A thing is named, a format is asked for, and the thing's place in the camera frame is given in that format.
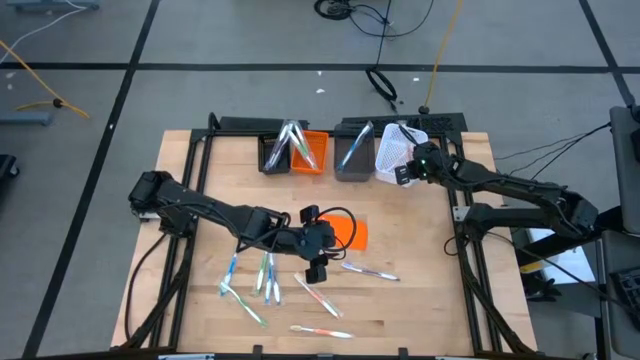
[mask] orange object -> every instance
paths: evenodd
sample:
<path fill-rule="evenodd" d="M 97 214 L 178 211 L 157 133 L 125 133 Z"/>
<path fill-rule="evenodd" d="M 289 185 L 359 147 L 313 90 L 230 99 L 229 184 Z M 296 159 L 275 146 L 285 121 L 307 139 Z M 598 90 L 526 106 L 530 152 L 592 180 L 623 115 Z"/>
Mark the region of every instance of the orange object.
<path fill-rule="evenodd" d="M 293 158 L 291 159 L 291 169 L 293 171 L 304 174 L 322 174 L 324 165 L 327 160 L 327 148 L 329 146 L 329 133 L 321 131 L 303 130 L 304 136 L 307 138 L 309 147 L 313 156 L 316 158 L 318 170 L 312 169 L 309 164 L 302 158 L 298 149 L 293 150 Z"/>
<path fill-rule="evenodd" d="M 331 224 L 333 231 L 345 245 L 349 241 L 351 237 L 351 233 L 353 232 L 353 223 L 351 222 L 351 218 L 337 215 L 322 215 L 320 220 L 326 220 Z M 353 242 L 351 246 L 349 246 L 349 250 L 366 250 L 367 249 L 367 239 L 369 238 L 369 229 L 367 228 L 367 223 L 356 219 L 356 237 L 353 238 Z M 336 241 L 336 247 L 341 247 L 340 242 Z"/>

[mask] black metal frame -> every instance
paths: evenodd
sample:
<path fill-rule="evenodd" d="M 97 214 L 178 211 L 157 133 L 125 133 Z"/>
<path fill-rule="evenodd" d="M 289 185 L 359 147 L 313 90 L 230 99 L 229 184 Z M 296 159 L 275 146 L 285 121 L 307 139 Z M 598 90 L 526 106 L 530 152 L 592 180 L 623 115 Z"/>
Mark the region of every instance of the black metal frame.
<path fill-rule="evenodd" d="M 464 149 L 462 144 L 461 132 L 466 131 L 466 123 L 462 114 L 442 114 L 442 115 L 410 115 L 410 116 L 398 116 L 398 117 L 380 117 L 375 119 L 375 133 L 376 136 L 381 136 L 382 129 L 389 122 L 397 119 L 408 120 L 408 125 L 416 128 L 420 128 L 426 131 L 430 138 L 437 140 L 442 144 L 441 148 L 448 153 L 449 142 L 453 143 L 456 153 L 464 158 Z M 362 121 L 361 118 L 344 119 L 343 122 L 355 122 Z M 203 192 L 206 182 L 207 174 L 209 171 L 209 160 L 211 156 L 212 144 L 214 137 L 216 136 L 232 136 L 232 137 L 245 137 L 245 136 L 258 136 L 267 132 L 272 132 L 273 128 L 261 128 L 261 129 L 225 129 L 218 122 L 213 113 L 209 116 L 209 127 L 207 129 L 194 129 L 191 131 L 191 137 L 189 140 L 189 148 L 187 151 L 187 158 L 185 161 L 184 173 L 182 183 L 189 185 L 193 176 L 194 162 L 196 161 L 196 150 L 201 141 L 204 142 L 204 149 L 201 158 L 200 171 L 198 174 L 198 181 L 196 185 L 196 191 Z M 473 203 L 473 195 L 470 192 L 463 192 L 464 202 L 466 205 Z M 456 240 L 456 247 L 458 250 L 458 260 L 461 271 L 461 281 L 463 284 L 465 307 L 467 312 L 467 319 L 469 322 L 469 332 L 471 337 L 471 344 L 475 357 L 487 358 L 487 359 L 504 359 L 504 360 L 555 360 L 562 359 L 557 357 L 547 357 L 542 354 L 526 354 L 526 353 L 505 353 L 502 349 L 501 336 L 497 330 L 496 324 L 487 315 L 487 326 L 489 330 L 489 338 L 491 340 L 491 351 L 483 349 L 482 337 L 480 333 L 480 325 L 478 321 L 478 314 L 475 302 L 475 295 L 473 294 L 470 285 L 465 282 L 464 274 L 471 268 L 469 261 L 469 255 L 467 254 L 464 237 L 460 233 L 460 230 L 455 226 L 453 207 L 458 205 L 458 196 L 454 190 L 447 190 L 447 196 L 449 199 L 449 208 L 451 211 L 452 227 Z M 181 239 L 171 238 L 169 244 L 169 250 L 167 252 L 167 258 L 164 266 L 164 273 L 162 275 L 162 282 L 160 286 L 159 302 L 151 311 L 144 323 L 147 326 L 141 327 L 143 331 L 138 334 L 135 341 L 128 341 L 122 347 L 114 348 L 108 352 L 86 353 L 86 354 L 73 354 L 73 355 L 59 355 L 52 357 L 42 357 L 40 359 L 55 359 L 55 360 L 73 360 L 80 358 L 96 358 L 96 359 L 111 359 L 111 358 L 126 358 L 126 359 L 152 359 L 158 358 L 160 354 L 171 355 L 177 354 L 178 340 L 180 337 L 180 329 L 182 325 L 182 315 L 184 313 L 185 300 L 188 289 L 188 281 L 191 268 L 191 260 L 193 258 L 193 252 L 195 248 L 196 231 L 198 220 L 193 220 L 193 231 L 189 237 L 185 238 L 186 242 L 184 249 L 184 256 L 180 270 L 178 274 L 172 280 L 173 269 L 175 266 L 175 258 L 178 251 L 178 243 Z M 491 300 L 491 287 L 489 284 L 489 276 L 486 268 L 486 261 L 484 258 L 484 251 L 481 242 L 473 242 L 473 255 L 476 262 L 476 271 L 478 274 L 478 284 L 481 290 L 486 295 L 488 302 L 492 304 Z M 171 323 L 171 330 L 169 335 L 169 344 L 167 347 L 159 347 L 160 334 L 163 327 L 163 316 L 169 301 L 176 295 L 174 317 Z M 144 339 L 150 337 L 149 348 L 140 349 Z M 399 348 L 398 355 L 334 355 L 334 354 L 263 354 L 261 345 L 254 345 L 253 352 L 247 354 L 225 354 L 215 353 L 216 359 L 289 359 L 289 360 L 306 360 L 306 359 L 379 359 L 379 360 L 408 360 L 408 359 L 425 359 L 435 360 L 435 356 L 410 356 L 409 351 L 406 348 Z"/>
<path fill-rule="evenodd" d="M 466 131 L 466 122 L 464 120 L 464 116 L 462 114 L 442 114 L 442 115 L 413 115 L 413 116 L 399 116 L 398 118 L 405 119 L 408 121 L 408 125 L 416 128 L 421 128 L 429 134 L 431 139 L 437 140 L 440 144 L 447 144 L 449 141 L 454 144 L 455 152 L 464 157 L 464 149 L 462 144 L 461 132 Z M 358 123 L 364 121 L 365 118 L 351 118 L 345 119 L 343 122 L 351 122 Z M 390 121 L 390 117 L 379 117 L 373 118 L 375 124 L 375 133 L 376 136 L 381 136 L 384 126 L 388 124 Z M 196 148 L 200 141 L 204 139 L 205 148 L 202 155 L 202 162 L 200 167 L 200 173 L 198 177 L 198 184 L 196 186 L 196 191 L 202 192 L 204 189 L 204 182 L 206 180 L 207 172 L 209 170 L 208 163 L 209 158 L 211 156 L 211 144 L 213 142 L 213 138 L 215 136 L 258 136 L 265 132 L 273 131 L 272 128 L 264 128 L 264 129 L 247 129 L 246 127 L 243 129 L 225 129 L 222 128 L 220 123 L 215 118 L 215 115 L 211 114 L 209 116 L 209 128 L 208 129 L 194 129 L 192 130 L 192 135 L 189 142 L 189 150 L 187 152 L 187 159 L 185 162 L 185 169 L 183 173 L 182 183 L 188 185 L 192 178 L 193 172 L 193 163 L 195 161 Z M 442 146 L 445 152 L 448 152 L 447 146 Z M 453 207 L 458 205 L 457 194 L 453 190 L 447 190 L 447 195 L 449 199 L 449 209 L 451 211 L 452 218 L 452 227 L 454 230 L 455 238 L 456 238 L 456 246 L 458 248 L 458 259 L 460 263 L 461 273 L 464 271 L 466 264 L 469 264 L 469 256 L 465 249 L 465 244 L 463 242 L 463 237 L 459 233 L 459 230 L 455 226 L 453 222 Z M 470 192 L 463 192 L 465 204 L 471 205 L 473 203 L 473 195 Z M 195 237 L 196 232 L 193 231 L 193 235 L 186 239 L 186 247 L 185 247 L 185 257 L 184 260 L 188 260 L 190 262 L 191 257 L 193 255 L 193 248 L 195 246 Z M 162 283 L 160 288 L 159 296 L 163 295 L 167 290 L 170 281 L 171 275 L 173 274 L 173 268 L 175 266 L 175 257 L 177 255 L 178 242 L 180 240 L 177 238 L 172 238 L 169 244 L 169 250 L 167 253 L 167 259 L 165 262 L 164 273 L 162 276 Z M 489 276 L 486 267 L 486 261 L 484 258 L 484 251 L 482 248 L 482 243 L 474 242 L 473 243 L 473 255 L 476 261 L 476 270 L 479 276 L 479 283 L 482 290 L 487 294 L 489 300 L 491 300 L 491 287 L 489 283 Z M 182 314 L 184 311 L 186 291 L 188 286 L 188 277 L 189 273 L 185 274 L 186 280 L 182 284 L 177 298 L 175 302 L 174 309 L 174 317 L 171 323 L 171 332 L 169 338 L 169 348 L 176 349 L 178 346 L 178 339 L 180 336 L 180 328 L 182 322 Z M 473 352 L 478 356 L 481 352 L 483 352 L 482 348 L 482 339 L 479 327 L 479 321 L 477 316 L 477 308 L 475 303 L 475 297 L 471 290 L 465 285 L 463 281 L 463 291 L 465 297 L 465 306 L 467 312 L 467 319 L 469 321 L 469 331 L 471 336 L 471 343 L 473 347 Z M 160 334 L 162 332 L 163 321 L 162 317 L 159 318 L 156 325 L 154 326 L 151 339 L 150 339 L 150 347 L 157 347 L 159 345 Z M 487 316 L 487 326 L 489 330 L 489 337 L 491 341 L 492 352 L 487 352 L 487 354 L 501 353 L 502 352 L 502 343 L 500 335 L 497 331 L 495 324 L 491 321 L 489 316 Z M 233 358 L 233 359 L 241 359 L 241 358 L 251 358 L 251 359 L 267 359 L 270 358 L 271 355 L 262 354 L 262 347 L 260 345 L 256 345 L 254 347 L 253 354 L 215 354 L 216 358 Z M 277 358 L 283 358 L 282 355 L 273 355 Z M 288 355 L 286 358 L 290 359 L 306 359 L 306 358 L 317 358 L 319 355 Z M 347 358 L 371 358 L 369 356 L 342 356 L 336 355 L 336 357 L 341 359 Z M 395 359 L 395 356 L 375 356 L 375 358 L 379 359 Z M 433 357 L 415 357 L 409 356 L 408 350 L 405 348 L 399 348 L 400 359 L 433 359 Z"/>

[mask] cable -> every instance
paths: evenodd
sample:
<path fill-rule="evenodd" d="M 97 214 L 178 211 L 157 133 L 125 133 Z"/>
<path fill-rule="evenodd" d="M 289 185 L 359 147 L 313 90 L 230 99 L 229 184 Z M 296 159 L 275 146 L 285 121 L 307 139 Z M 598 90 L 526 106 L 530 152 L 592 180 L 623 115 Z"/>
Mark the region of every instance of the cable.
<path fill-rule="evenodd" d="M 458 14 L 460 14 L 460 9 L 462 8 L 463 0 L 458 0 L 456 4 L 456 10 L 453 12 L 453 16 L 451 17 L 451 21 L 449 22 L 449 27 L 447 28 L 447 32 L 444 34 L 444 38 L 442 38 L 442 43 L 440 44 L 440 49 L 438 50 L 438 55 L 436 56 L 436 62 L 433 65 L 433 71 L 431 72 L 431 79 L 429 80 L 429 91 L 427 92 L 427 99 L 424 101 L 424 107 L 426 112 L 429 112 L 429 100 L 431 100 L 431 94 L 433 93 L 433 85 L 436 82 L 436 76 L 438 74 L 438 65 L 440 65 L 440 59 L 442 58 L 442 54 L 444 53 L 444 49 L 447 47 L 447 43 L 449 42 L 449 37 L 451 37 L 451 33 L 453 32 L 454 27 L 456 26 L 456 20 L 458 19 Z"/>
<path fill-rule="evenodd" d="M 366 30 L 364 30 L 360 25 L 358 25 L 358 23 L 353 19 L 352 14 L 349 15 L 349 19 L 351 20 L 351 22 L 353 23 L 353 25 L 355 25 L 356 28 L 358 28 L 358 30 L 360 30 L 362 33 L 367 34 L 369 36 L 375 36 L 375 37 L 381 37 L 381 38 L 392 38 L 392 39 L 396 39 L 402 36 L 406 36 L 409 34 L 412 34 L 414 32 L 416 32 L 418 29 L 420 29 L 420 27 L 422 27 L 422 25 L 424 25 L 424 23 L 427 21 L 427 18 L 429 17 L 429 14 L 431 14 L 431 9 L 433 8 L 433 3 L 435 0 L 431 0 L 431 3 L 429 4 L 429 8 L 427 9 L 427 13 L 425 14 L 425 16 L 422 18 L 422 20 L 420 21 L 420 23 L 418 23 L 417 26 L 415 26 L 413 29 L 409 30 L 409 31 L 405 31 L 403 33 L 399 33 L 399 34 L 394 34 L 394 35 L 388 35 L 386 34 L 386 32 L 383 32 L 382 34 L 374 34 L 374 33 L 370 33 Z M 354 8 L 358 8 L 358 7 L 367 7 L 367 8 L 371 8 L 373 9 L 371 6 L 368 5 L 355 5 Z M 373 9 L 376 13 L 378 13 L 378 15 L 380 15 L 381 20 L 380 22 L 384 22 L 386 21 L 387 24 L 389 24 L 389 20 L 388 17 L 382 17 L 382 15 L 375 9 Z"/>
<path fill-rule="evenodd" d="M 26 34 L 24 34 L 24 35 L 20 36 L 20 37 L 18 38 L 18 40 L 16 40 L 16 41 L 14 41 L 14 42 L 13 42 L 13 45 L 11 45 L 10 49 L 11 49 L 11 50 L 13 50 L 16 46 L 18 46 L 18 44 L 19 44 L 22 40 L 24 40 L 24 39 L 28 38 L 29 36 L 31 36 L 31 35 L 35 35 L 35 34 L 39 33 L 40 31 L 46 30 L 46 29 L 48 29 L 48 28 L 52 27 L 53 25 L 55 25 L 55 24 L 59 23 L 60 21 L 64 20 L 65 18 L 67 18 L 67 17 L 69 17 L 69 16 L 71 16 L 71 15 L 77 14 L 77 13 L 79 13 L 79 12 L 82 12 L 82 11 L 84 11 L 84 10 L 86 10 L 86 9 L 87 9 L 87 8 L 86 8 L 86 7 L 84 7 L 84 6 L 78 6 L 78 5 L 75 5 L 75 4 L 73 4 L 73 3 L 72 3 L 71 1 L 69 1 L 69 0 L 65 0 L 65 1 L 67 2 L 67 4 L 69 4 L 70 6 L 72 6 L 72 7 L 76 8 L 77 10 L 70 11 L 70 12 L 68 12 L 68 13 L 66 13 L 66 14 L 64 14 L 64 15 L 62 15 L 62 16 L 60 16 L 59 18 L 57 18 L 57 19 L 53 20 L 53 21 L 52 21 L 52 22 L 50 22 L 49 24 L 47 24 L 47 25 L 45 25 L 45 26 L 43 26 L 43 27 L 41 27 L 41 28 L 35 29 L 35 30 L 33 30 L 33 31 L 30 31 L 30 32 L 28 32 L 28 33 L 26 33 Z M 2 64 L 2 63 L 7 59 L 7 57 L 9 56 L 9 54 L 10 54 L 10 53 L 7 51 L 7 52 L 4 54 L 4 56 L 3 56 L 2 58 L 0 58 L 0 64 Z"/>
<path fill-rule="evenodd" d="M 491 231 L 488 231 L 487 234 L 489 235 L 493 235 L 494 237 L 503 240 L 504 242 L 507 242 L 509 245 L 511 245 L 515 250 L 518 251 L 522 251 L 523 253 L 534 257 L 540 261 L 544 261 L 546 263 L 548 263 L 549 265 L 552 265 L 553 267 L 555 267 L 556 269 L 562 271 L 565 275 L 567 275 L 568 277 L 572 278 L 573 280 L 575 280 L 576 282 L 578 282 L 579 284 L 588 287 L 589 289 L 591 289 L 593 292 L 595 292 L 596 294 L 598 294 L 601 298 L 606 299 L 607 301 L 614 303 L 616 305 L 618 305 L 620 308 L 622 308 L 622 310 L 626 311 L 627 313 L 634 315 L 634 316 L 638 316 L 640 317 L 640 312 L 637 312 L 635 310 L 633 310 L 632 308 L 630 308 L 629 306 L 625 305 L 624 303 L 622 303 L 621 301 L 614 299 L 613 297 L 609 296 L 608 294 L 600 291 L 600 289 L 598 289 L 597 287 L 583 281 L 582 279 L 578 278 L 577 276 L 573 275 L 572 273 L 570 273 L 567 269 L 563 268 L 562 266 L 556 264 L 555 262 L 551 261 L 551 260 L 547 260 L 545 258 L 543 258 L 542 256 L 539 256 L 537 254 L 532 253 L 531 251 L 527 250 L 527 249 L 523 249 L 521 247 L 516 247 L 515 244 L 509 240 L 508 238 L 506 238 L 503 235 L 500 235 L 498 233 L 494 233 Z"/>
<path fill-rule="evenodd" d="M 535 179 L 535 178 L 536 178 L 536 176 L 540 175 L 540 173 L 541 173 L 541 172 L 543 172 L 543 171 L 544 171 L 544 169 L 548 168 L 548 167 L 549 167 L 549 165 L 553 164 L 553 162 L 554 162 L 554 161 L 556 161 L 556 159 L 558 159 L 560 156 L 562 156 L 562 154 L 564 154 L 564 153 L 566 153 L 567 151 L 569 151 L 569 149 L 571 149 L 571 148 L 572 148 L 573 146 L 575 146 L 577 143 L 579 143 L 579 142 L 580 142 L 580 141 L 582 141 L 583 139 L 586 139 L 587 137 L 589 137 L 589 136 L 591 136 L 591 135 L 593 135 L 593 134 L 597 133 L 598 131 L 600 131 L 600 130 L 602 130 L 602 129 L 604 129 L 604 128 L 607 128 L 607 127 L 609 127 L 609 126 L 611 126 L 611 123 L 604 124 L 604 125 L 602 125 L 602 126 L 599 126 L 599 127 L 595 128 L 595 129 L 593 129 L 593 130 L 589 131 L 588 133 L 586 133 L 586 134 L 582 135 L 582 136 L 581 136 L 581 137 L 579 137 L 578 139 L 574 140 L 574 141 L 571 143 L 571 145 L 567 146 L 567 147 L 566 147 L 564 150 L 562 150 L 558 155 L 556 155 L 553 159 L 551 159 L 551 161 L 549 161 L 545 166 L 543 166 L 540 170 L 538 170 L 538 172 L 537 172 L 537 173 L 535 173 L 535 175 L 533 175 L 533 176 L 531 177 L 531 180 Z"/>
<path fill-rule="evenodd" d="M 330 5 L 327 11 L 322 11 L 322 4 L 329 2 Z M 351 15 L 353 9 L 349 5 L 349 0 L 317 0 L 313 4 L 313 9 L 316 13 L 328 20 L 344 20 Z"/>
<path fill-rule="evenodd" d="M 33 76 L 39 83 L 40 85 L 42 85 L 42 87 L 45 88 L 45 90 L 47 90 L 55 99 L 60 100 L 60 105 L 61 106 L 65 106 L 70 108 L 73 112 L 75 112 L 76 114 L 80 115 L 81 117 L 85 118 L 85 119 L 89 119 L 89 114 L 87 114 L 84 110 L 71 105 L 70 102 L 66 101 L 62 96 L 58 95 L 58 93 L 56 93 L 53 89 L 51 89 L 49 87 L 49 85 L 47 85 L 47 83 L 45 83 L 40 76 L 38 76 L 38 74 L 36 74 L 35 71 L 33 71 L 29 65 L 27 65 L 24 60 L 22 60 L 22 58 L 20 58 L 20 56 L 18 56 L 13 50 L 11 50 L 11 48 L 9 48 L 7 46 L 7 44 L 4 43 L 4 41 L 0 40 L 0 46 L 2 46 L 3 48 L 5 48 L 5 50 L 7 50 L 7 52 L 9 54 L 11 54 L 11 56 L 13 56 L 16 60 L 18 60 L 18 62 L 20 63 L 20 65 L 22 65 L 22 67 L 24 67 L 30 74 L 31 76 Z M 25 108 L 29 108 L 31 106 L 33 106 L 34 104 L 28 104 L 28 105 L 23 105 L 18 107 L 19 109 L 25 109 Z"/>
<path fill-rule="evenodd" d="M 457 252 L 455 252 L 455 253 L 450 253 L 450 252 L 448 252 L 448 251 L 447 251 L 447 247 L 449 246 L 449 243 L 450 243 L 451 241 L 453 241 L 455 238 L 456 238 L 456 236 L 455 236 L 455 235 L 453 235 L 452 237 L 448 238 L 448 239 L 447 239 L 447 241 L 445 241 L 445 242 L 444 242 L 444 245 L 442 246 L 442 250 L 444 251 L 444 253 L 445 253 L 445 254 L 447 254 L 447 255 L 449 255 L 449 256 L 457 256 L 457 255 L 458 255 L 458 253 L 457 253 Z M 468 237 L 465 237 L 465 238 L 462 240 L 462 248 L 466 248 L 468 244 L 469 244 L 469 238 L 468 238 Z"/>
<path fill-rule="evenodd" d="M 147 252 L 144 255 L 142 255 L 142 258 L 140 258 L 140 261 L 138 261 L 138 264 L 136 264 L 136 267 L 133 269 L 133 272 L 131 273 L 131 279 L 129 280 L 129 288 L 127 289 L 127 300 L 124 307 L 124 336 L 127 338 L 127 341 L 131 340 L 131 332 L 129 331 L 129 317 L 131 312 L 131 301 L 132 301 L 131 299 L 133 298 L 133 284 L 136 281 L 136 276 L 138 275 L 138 271 L 140 271 L 140 268 L 142 267 L 142 263 L 144 263 L 147 257 L 149 257 L 149 255 L 151 255 L 151 253 L 155 249 L 157 249 L 158 246 L 160 246 L 160 244 L 162 243 L 162 240 L 164 240 L 166 236 L 167 234 L 162 234 L 162 236 L 160 236 L 160 238 L 153 245 L 151 245 L 149 250 L 147 250 Z"/>
<path fill-rule="evenodd" d="M 385 21 L 383 23 L 383 27 L 382 27 L 382 33 L 385 34 L 387 31 L 387 21 L 386 19 L 389 17 L 389 11 L 391 10 L 391 0 L 388 0 L 387 2 L 387 11 L 385 13 Z M 387 100 L 389 102 L 389 106 L 391 107 L 391 110 L 394 113 L 398 113 L 398 109 L 396 107 L 395 101 L 396 99 L 398 99 L 398 93 L 396 92 L 395 87 L 393 86 L 393 84 L 391 83 L 391 81 L 389 79 L 387 79 L 386 76 L 384 76 L 382 74 L 382 72 L 380 72 L 380 70 L 378 70 L 378 64 L 380 63 L 380 56 L 382 55 L 382 45 L 384 44 L 384 37 L 380 38 L 380 46 L 378 47 L 378 57 L 376 59 L 376 63 L 375 65 L 373 65 L 372 67 L 368 68 L 367 70 L 365 70 L 365 74 L 367 75 L 367 78 L 369 79 L 369 82 L 371 83 L 371 85 L 373 85 L 373 88 L 376 90 L 376 92 L 378 93 L 378 95 L 380 95 L 383 99 Z M 383 89 L 382 86 L 380 84 L 378 84 L 378 82 L 373 78 L 373 75 L 375 75 L 376 77 L 378 77 L 378 79 L 380 81 L 382 81 L 382 83 L 387 87 L 387 90 Z"/>
<path fill-rule="evenodd" d="M 351 223 L 353 224 L 353 230 L 351 230 L 351 237 L 349 237 L 349 241 L 347 241 L 347 244 L 346 244 L 346 245 L 342 245 L 342 247 L 341 247 L 341 248 L 338 248 L 338 249 L 327 249 L 327 250 L 330 250 L 330 251 L 339 252 L 339 251 L 346 250 L 346 249 L 347 249 L 347 248 L 349 248 L 349 246 L 351 246 L 351 244 L 353 243 L 353 239 L 355 239 L 355 237 L 356 237 L 356 232 L 357 232 L 357 230 L 358 230 L 358 222 L 356 221 L 356 217 L 353 215 L 353 213 L 352 213 L 351 211 L 349 211 L 348 209 L 343 208 L 343 207 L 341 207 L 341 206 L 335 206 L 335 207 L 332 207 L 332 208 L 328 208 L 328 209 L 326 209 L 326 210 L 324 210 L 324 211 L 321 211 L 321 212 L 318 214 L 318 216 L 316 216 L 316 221 L 317 221 L 320 217 L 322 217 L 322 215 L 326 215 L 326 214 L 328 214 L 328 213 L 330 213 L 330 212 L 334 212 L 334 211 L 342 211 L 342 212 L 346 213 L 346 214 L 349 216 L 349 218 L 351 219 Z"/>
<path fill-rule="evenodd" d="M 380 46 L 378 46 L 378 58 L 376 59 L 375 67 L 378 67 L 380 64 L 380 55 L 382 55 L 382 44 L 384 44 L 384 36 L 387 33 L 387 23 L 389 18 L 389 11 L 391 10 L 391 0 L 387 1 L 387 12 L 384 14 L 383 23 L 382 23 L 382 36 L 380 37 Z"/>
<path fill-rule="evenodd" d="M 496 160 L 496 161 L 497 161 L 497 160 L 506 160 L 506 159 L 512 158 L 512 157 L 514 157 L 514 156 L 528 154 L 528 153 L 533 152 L 533 151 L 536 151 L 536 150 L 541 150 L 541 149 L 545 149 L 545 148 L 551 147 L 551 146 L 556 145 L 556 144 L 559 144 L 559 143 L 561 143 L 561 142 L 574 140 L 575 138 L 580 137 L 580 136 L 582 136 L 582 135 L 584 135 L 584 134 L 586 134 L 586 133 L 582 133 L 582 134 L 574 135 L 574 136 L 571 136 L 571 137 L 568 137 L 568 138 L 560 139 L 560 140 L 558 140 L 558 141 L 556 141 L 556 142 L 553 142 L 553 143 L 551 143 L 551 144 L 538 146 L 538 147 L 535 147 L 535 148 L 532 148 L 532 149 L 529 149 L 529 150 L 523 150 L 523 151 L 519 151 L 519 152 L 513 153 L 513 154 L 511 154 L 511 155 L 502 156 L 502 157 L 497 157 L 497 158 L 493 158 L 493 159 L 494 159 L 494 160 Z"/>
<path fill-rule="evenodd" d="M 558 151 L 564 150 L 567 146 L 572 146 L 572 144 L 573 144 L 573 142 L 568 142 L 568 143 L 566 143 L 566 144 L 562 145 L 561 147 L 559 147 L 559 148 L 557 148 L 557 149 L 555 149 L 555 150 L 552 150 L 552 151 L 547 152 L 546 154 L 544 154 L 544 155 L 542 155 L 542 156 L 540 156 L 540 157 L 536 158 L 535 160 L 533 160 L 532 162 L 528 163 L 527 165 L 522 166 L 522 167 L 519 167 L 519 168 L 517 168 L 517 169 L 515 169 L 515 170 L 512 170 L 511 172 L 509 172 L 509 176 L 512 176 L 513 174 L 517 173 L 518 171 L 522 171 L 522 170 L 525 170 L 525 169 L 530 168 L 531 166 L 533 166 L 533 165 L 534 165 L 535 163 L 537 163 L 538 161 L 540 161 L 540 160 L 542 160 L 542 159 L 546 158 L 546 157 L 547 157 L 547 156 L 549 156 L 549 155 L 555 154 L 555 153 L 557 153 Z"/>

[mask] wooden tabletop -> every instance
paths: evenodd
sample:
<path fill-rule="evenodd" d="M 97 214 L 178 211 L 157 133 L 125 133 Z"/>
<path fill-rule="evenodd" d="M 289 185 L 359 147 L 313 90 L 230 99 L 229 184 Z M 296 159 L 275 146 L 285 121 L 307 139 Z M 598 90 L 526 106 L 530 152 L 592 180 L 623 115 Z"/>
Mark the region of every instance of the wooden tabletop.
<path fill-rule="evenodd" d="M 169 171 L 175 179 L 181 179 L 189 136 L 189 131 L 165 132 L 156 169 Z M 295 256 L 277 256 L 282 306 L 267 306 L 263 297 L 251 297 L 262 252 L 247 250 L 238 258 L 231 286 L 267 319 L 269 326 L 263 329 L 231 295 L 218 295 L 218 284 L 227 271 L 236 240 L 224 227 L 201 220 L 179 351 L 249 353 L 253 345 L 259 344 L 264 346 L 265 353 L 280 354 L 394 355 L 399 347 L 408 348 L 411 355 L 473 354 L 458 259 L 443 252 L 445 240 L 453 236 L 446 190 L 426 182 L 405 189 L 373 177 L 366 183 L 338 182 L 333 176 L 333 139 L 330 140 L 324 175 L 265 176 L 257 170 L 255 138 L 216 137 L 205 194 L 233 205 L 287 211 L 293 217 L 291 226 L 299 225 L 299 210 L 310 204 L 319 205 L 321 210 L 346 207 L 365 220 L 369 228 L 367 250 L 349 251 L 347 260 L 395 274 L 402 281 L 348 272 L 340 267 L 340 262 L 329 264 L 328 280 L 317 287 L 344 312 L 344 317 L 337 320 L 293 278 L 293 274 L 308 267 L 307 262 Z M 486 133 L 464 133 L 463 141 L 468 159 L 495 169 Z M 198 164 L 196 160 L 191 188 L 195 187 Z M 494 194 L 478 193 L 474 198 L 494 206 L 502 204 L 502 198 Z M 497 232 L 509 235 L 506 229 Z M 157 221 L 141 225 L 131 269 L 160 235 Z M 146 260 L 136 279 L 132 331 L 157 300 L 167 245 L 165 241 Z M 488 236 L 484 251 L 495 305 L 523 342 L 535 349 L 513 248 Z M 124 342 L 124 300 L 123 297 L 114 345 Z M 484 312 L 476 304 L 483 347 L 490 349 Z M 165 324 L 170 323 L 172 313 L 170 305 Z M 294 333 L 289 330 L 293 324 L 346 331 L 356 338 L 342 340 Z M 169 327 L 164 326 L 161 343 L 167 343 Z"/>

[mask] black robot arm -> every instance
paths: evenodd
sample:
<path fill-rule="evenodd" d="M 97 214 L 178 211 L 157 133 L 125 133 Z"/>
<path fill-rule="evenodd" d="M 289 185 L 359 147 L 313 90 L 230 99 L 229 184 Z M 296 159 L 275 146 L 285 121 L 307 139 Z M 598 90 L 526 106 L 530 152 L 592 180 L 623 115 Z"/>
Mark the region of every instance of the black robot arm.
<path fill-rule="evenodd" d="M 186 237 L 194 230 L 195 217 L 225 226 L 238 239 L 236 250 L 250 247 L 297 255 L 310 262 L 306 280 L 325 281 L 331 252 L 335 252 L 334 231 L 328 222 L 318 220 L 319 209 L 312 205 L 300 211 L 302 227 L 289 227 L 290 216 L 262 207 L 232 206 L 190 190 L 173 180 L 168 172 L 142 174 L 129 195 L 135 214 L 155 212 L 160 216 L 160 231 Z"/>
<path fill-rule="evenodd" d="M 494 209 L 478 203 L 459 208 L 456 221 L 462 223 L 464 232 L 472 238 L 482 239 L 491 228 L 501 226 L 549 228 L 572 239 L 588 237 L 593 231 L 598 210 L 566 187 L 498 174 L 482 164 L 445 154 L 431 142 L 416 146 L 413 158 L 396 169 L 398 184 L 420 179 L 454 190 L 488 191 L 538 206 Z"/>

